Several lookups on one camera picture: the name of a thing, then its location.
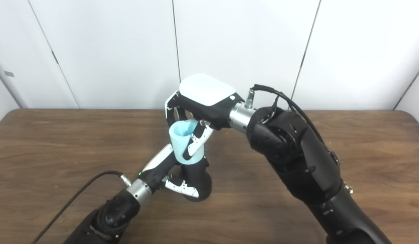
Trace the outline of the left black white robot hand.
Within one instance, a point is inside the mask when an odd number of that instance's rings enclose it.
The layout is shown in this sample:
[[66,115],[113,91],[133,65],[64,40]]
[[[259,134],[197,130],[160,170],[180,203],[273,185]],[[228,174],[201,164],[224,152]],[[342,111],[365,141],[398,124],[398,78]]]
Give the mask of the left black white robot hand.
[[178,162],[172,145],[168,144],[149,161],[127,191],[139,203],[163,188],[180,193],[189,201],[203,201],[212,190],[208,166],[205,156],[192,165]]

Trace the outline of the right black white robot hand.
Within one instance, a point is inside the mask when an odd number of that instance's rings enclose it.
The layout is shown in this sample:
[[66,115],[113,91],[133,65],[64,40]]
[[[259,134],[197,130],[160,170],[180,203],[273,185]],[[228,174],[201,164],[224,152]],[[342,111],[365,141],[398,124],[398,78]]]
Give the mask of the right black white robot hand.
[[175,91],[165,101],[165,114],[169,126],[175,123],[174,112],[179,120],[186,120],[189,111],[197,126],[182,153],[185,160],[189,160],[203,147],[214,130],[230,128],[229,115],[238,104],[245,102],[235,89],[206,74],[195,74],[180,82]]

